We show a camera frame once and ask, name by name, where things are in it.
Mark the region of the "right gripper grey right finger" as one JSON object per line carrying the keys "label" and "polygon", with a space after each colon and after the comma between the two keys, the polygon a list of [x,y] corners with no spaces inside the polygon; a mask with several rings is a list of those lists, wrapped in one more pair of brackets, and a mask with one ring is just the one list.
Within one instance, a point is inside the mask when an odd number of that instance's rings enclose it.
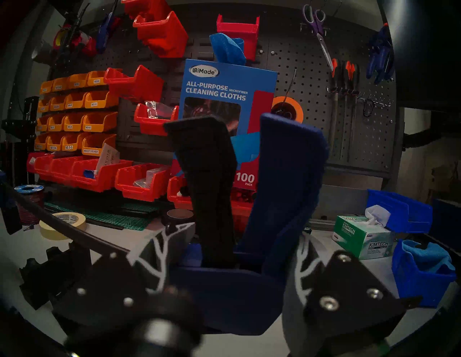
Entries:
{"label": "right gripper grey right finger", "polygon": [[422,296],[396,298],[350,252],[327,262],[303,232],[283,294],[282,328],[288,356],[341,356],[381,343]]}

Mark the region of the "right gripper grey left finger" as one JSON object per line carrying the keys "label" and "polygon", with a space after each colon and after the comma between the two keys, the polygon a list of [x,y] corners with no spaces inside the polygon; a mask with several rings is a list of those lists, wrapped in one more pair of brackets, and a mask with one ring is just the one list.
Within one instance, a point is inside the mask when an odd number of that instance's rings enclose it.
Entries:
{"label": "right gripper grey left finger", "polygon": [[194,222],[170,224],[150,233],[129,253],[101,256],[53,305],[65,333],[83,327],[113,325],[144,307],[170,282],[170,270],[182,259],[195,234]]}

